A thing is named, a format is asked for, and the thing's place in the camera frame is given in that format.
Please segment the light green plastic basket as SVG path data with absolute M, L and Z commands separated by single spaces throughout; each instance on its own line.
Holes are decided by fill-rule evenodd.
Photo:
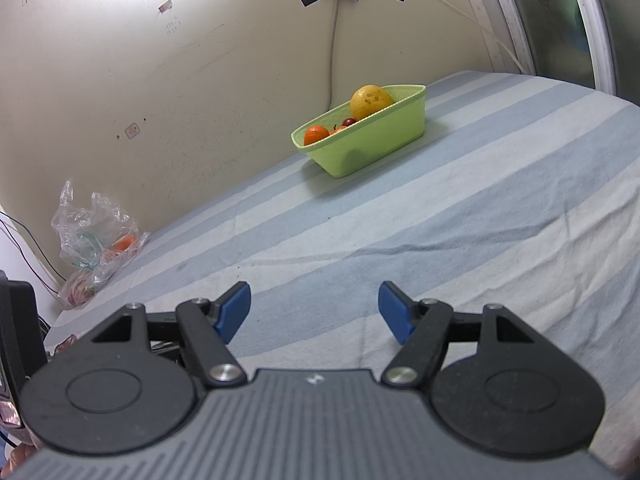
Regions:
M 345 102 L 294 130 L 293 145 L 331 177 L 342 178 L 418 140 L 425 132 L 426 87 L 390 84 L 383 90 L 394 100 L 389 107 L 332 132 L 352 117 L 349 102 Z M 332 133 L 305 145 L 305 133 L 312 126 L 322 126 Z

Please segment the clear plastic bag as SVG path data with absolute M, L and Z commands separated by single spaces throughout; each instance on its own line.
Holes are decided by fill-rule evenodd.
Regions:
M 70 181 L 62 187 L 51 226 L 60 241 L 60 258 L 73 268 L 58 292 L 66 310 L 96 296 L 151 237 L 124 208 L 100 193 L 91 195 L 88 208 L 77 206 Z

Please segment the orange tangerine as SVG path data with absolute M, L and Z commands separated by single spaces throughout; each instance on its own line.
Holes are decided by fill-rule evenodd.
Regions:
M 305 146 L 315 144 L 330 135 L 329 130 L 322 125 L 312 125 L 304 133 L 303 144 Z

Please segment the large yellow pomelo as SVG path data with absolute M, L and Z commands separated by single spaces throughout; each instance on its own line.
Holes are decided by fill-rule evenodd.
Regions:
M 352 118 L 359 122 L 395 103 L 392 96 L 375 84 L 367 84 L 356 90 L 349 101 Z

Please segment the window frame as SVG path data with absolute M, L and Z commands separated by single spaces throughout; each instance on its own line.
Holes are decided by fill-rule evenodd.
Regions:
M 639 101 L 639 0 L 470 0 L 495 70 Z

